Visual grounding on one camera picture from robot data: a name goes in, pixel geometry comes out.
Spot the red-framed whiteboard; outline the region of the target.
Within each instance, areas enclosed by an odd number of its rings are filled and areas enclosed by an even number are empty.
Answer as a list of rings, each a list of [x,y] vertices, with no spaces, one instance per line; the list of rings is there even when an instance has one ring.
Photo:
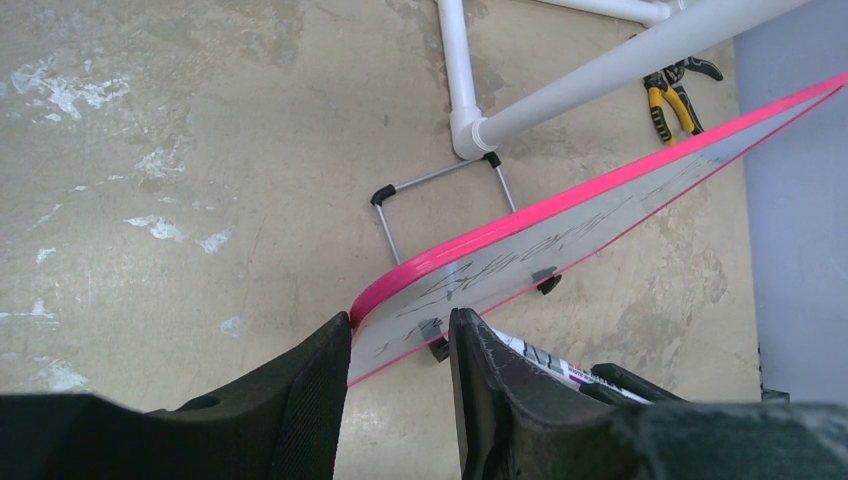
[[[424,348],[453,309],[487,313],[606,248],[846,84],[838,74],[402,262],[350,308],[349,383]]]

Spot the black whiteboard marker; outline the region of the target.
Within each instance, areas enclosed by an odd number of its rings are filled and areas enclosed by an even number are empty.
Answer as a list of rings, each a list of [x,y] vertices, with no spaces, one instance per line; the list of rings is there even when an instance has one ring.
[[[494,329],[493,332],[504,344],[515,352],[520,353],[526,360],[574,389],[579,390],[584,385],[598,384],[602,386],[602,393],[614,392],[613,398],[624,397],[638,403],[651,404],[650,400],[604,380],[593,373],[582,370],[540,347],[527,343],[519,337],[506,334],[498,329]]]

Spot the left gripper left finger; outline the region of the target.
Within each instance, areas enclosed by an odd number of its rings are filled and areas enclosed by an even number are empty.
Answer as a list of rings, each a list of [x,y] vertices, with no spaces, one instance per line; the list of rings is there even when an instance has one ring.
[[[94,394],[1,399],[5,479],[329,479],[351,357],[340,312],[286,353],[175,410]]]

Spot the black whiteboard stand foot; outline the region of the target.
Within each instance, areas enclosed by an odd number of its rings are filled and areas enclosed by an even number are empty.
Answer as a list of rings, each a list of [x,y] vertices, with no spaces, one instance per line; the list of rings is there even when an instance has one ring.
[[[435,360],[437,362],[446,360],[449,357],[449,339],[444,328],[444,321],[440,318],[423,320],[418,323],[418,328]]]

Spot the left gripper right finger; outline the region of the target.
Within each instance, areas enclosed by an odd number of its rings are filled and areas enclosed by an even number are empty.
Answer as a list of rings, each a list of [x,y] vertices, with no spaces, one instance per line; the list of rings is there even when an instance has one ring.
[[[449,321],[466,479],[843,479],[847,411],[821,403],[643,404],[570,388],[473,310]]]

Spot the black-handled pliers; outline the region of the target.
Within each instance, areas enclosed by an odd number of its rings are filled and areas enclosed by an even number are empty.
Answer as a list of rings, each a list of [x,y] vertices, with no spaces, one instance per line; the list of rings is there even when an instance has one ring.
[[[687,71],[706,75],[717,82],[724,80],[722,71],[714,63],[693,56],[686,57],[663,69],[665,78],[670,84],[680,82]]]

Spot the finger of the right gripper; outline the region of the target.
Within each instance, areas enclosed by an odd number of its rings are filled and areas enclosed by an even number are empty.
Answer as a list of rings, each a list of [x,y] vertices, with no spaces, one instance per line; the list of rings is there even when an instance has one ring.
[[[684,399],[614,363],[594,365],[578,391],[606,405],[655,404]]]

